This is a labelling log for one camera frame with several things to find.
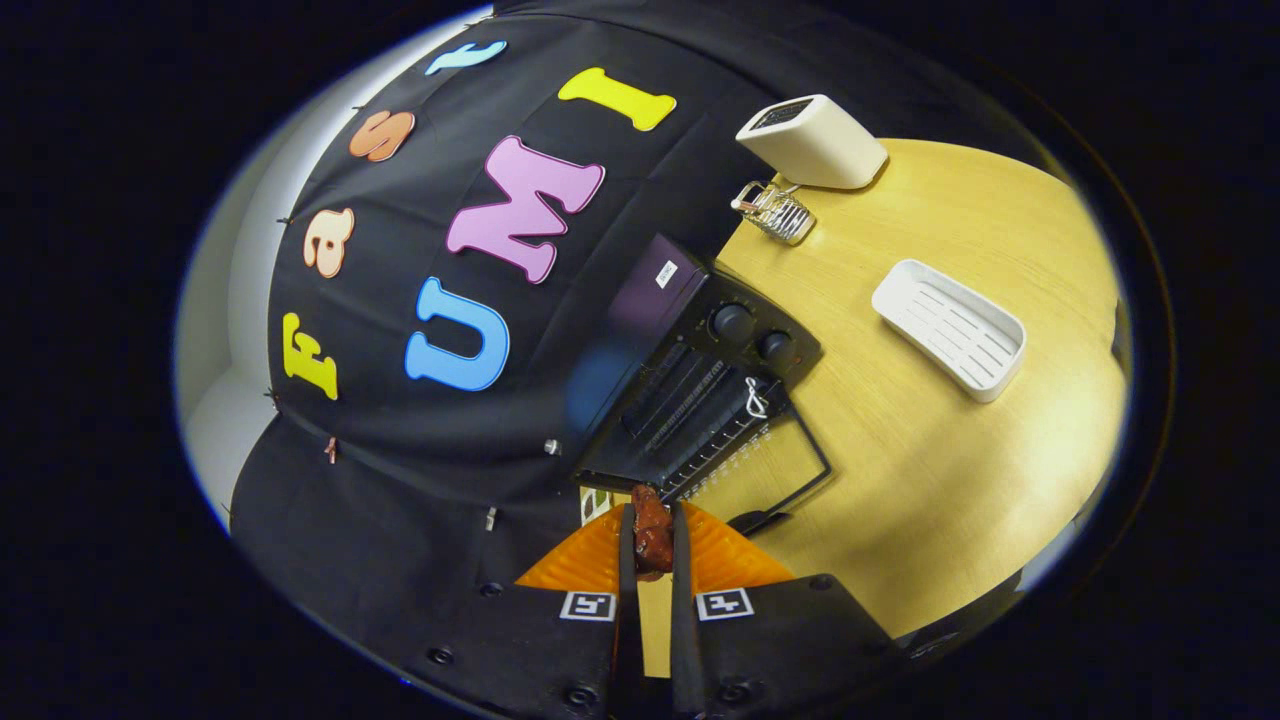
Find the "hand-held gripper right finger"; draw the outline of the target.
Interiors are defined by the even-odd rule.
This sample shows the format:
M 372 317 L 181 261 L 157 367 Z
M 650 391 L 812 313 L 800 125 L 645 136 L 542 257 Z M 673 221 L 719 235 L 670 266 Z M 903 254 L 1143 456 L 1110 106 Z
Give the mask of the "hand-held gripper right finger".
M 669 630 L 677 716 L 837 716 L 901 671 L 901 650 L 831 574 L 714 588 L 756 546 L 691 503 L 672 510 Z

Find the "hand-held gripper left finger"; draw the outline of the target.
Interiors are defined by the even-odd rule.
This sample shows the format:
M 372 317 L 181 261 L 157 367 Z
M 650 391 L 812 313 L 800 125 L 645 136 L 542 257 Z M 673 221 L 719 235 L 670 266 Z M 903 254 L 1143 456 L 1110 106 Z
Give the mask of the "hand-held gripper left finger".
M 404 665 L 407 680 L 480 716 L 608 716 L 641 675 L 634 511 L 614 507 L 608 591 L 480 585 Z

